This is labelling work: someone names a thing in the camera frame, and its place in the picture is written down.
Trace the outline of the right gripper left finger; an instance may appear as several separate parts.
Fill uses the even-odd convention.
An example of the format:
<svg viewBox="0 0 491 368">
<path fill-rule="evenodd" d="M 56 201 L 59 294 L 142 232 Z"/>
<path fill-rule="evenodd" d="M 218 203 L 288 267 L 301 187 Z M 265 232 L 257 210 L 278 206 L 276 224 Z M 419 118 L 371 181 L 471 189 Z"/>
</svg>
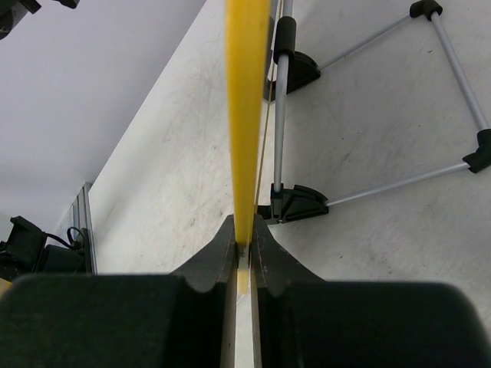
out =
<svg viewBox="0 0 491 368">
<path fill-rule="evenodd" d="M 18 279 L 1 299 L 3 367 L 232 367 L 232 217 L 169 274 Z"/>
</svg>

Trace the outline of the yellow framed whiteboard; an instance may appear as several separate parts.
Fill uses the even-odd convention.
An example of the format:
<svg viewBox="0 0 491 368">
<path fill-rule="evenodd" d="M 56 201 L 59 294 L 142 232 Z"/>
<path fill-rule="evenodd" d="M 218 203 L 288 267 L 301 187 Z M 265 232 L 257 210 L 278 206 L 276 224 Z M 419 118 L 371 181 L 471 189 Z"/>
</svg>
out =
<svg viewBox="0 0 491 368">
<path fill-rule="evenodd" d="M 249 288 L 270 1 L 225 2 L 225 67 L 237 286 Z"/>
</svg>

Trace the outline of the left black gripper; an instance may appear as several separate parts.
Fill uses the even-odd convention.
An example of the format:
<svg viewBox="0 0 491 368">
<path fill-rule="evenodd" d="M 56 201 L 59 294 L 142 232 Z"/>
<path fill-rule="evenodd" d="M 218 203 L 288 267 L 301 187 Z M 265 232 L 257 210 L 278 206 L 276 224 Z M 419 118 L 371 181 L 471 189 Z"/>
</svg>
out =
<svg viewBox="0 0 491 368">
<path fill-rule="evenodd" d="M 27 14 L 35 14 L 40 8 L 37 0 L 1 0 L 0 39 L 5 39 Z"/>
</svg>

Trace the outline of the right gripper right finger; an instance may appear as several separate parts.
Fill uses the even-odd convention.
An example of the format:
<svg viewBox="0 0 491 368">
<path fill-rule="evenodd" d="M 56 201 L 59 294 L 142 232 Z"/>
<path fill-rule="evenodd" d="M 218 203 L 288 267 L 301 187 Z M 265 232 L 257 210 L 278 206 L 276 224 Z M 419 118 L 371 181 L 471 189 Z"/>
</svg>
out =
<svg viewBox="0 0 491 368">
<path fill-rule="evenodd" d="M 469 299 L 449 284 L 326 281 L 254 219 L 257 367 L 488 367 L 490 342 Z"/>
</svg>

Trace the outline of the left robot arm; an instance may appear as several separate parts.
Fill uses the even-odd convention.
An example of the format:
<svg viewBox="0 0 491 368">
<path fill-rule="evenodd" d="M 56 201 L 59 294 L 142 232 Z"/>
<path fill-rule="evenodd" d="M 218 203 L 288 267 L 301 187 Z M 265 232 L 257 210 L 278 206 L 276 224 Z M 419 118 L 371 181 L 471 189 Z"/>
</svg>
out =
<svg viewBox="0 0 491 368">
<path fill-rule="evenodd" d="M 42 231 L 21 216 L 11 217 L 12 230 L 1 242 L 1 284 L 24 274 L 91 273 L 87 228 L 71 226 L 67 238 Z"/>
</svg>

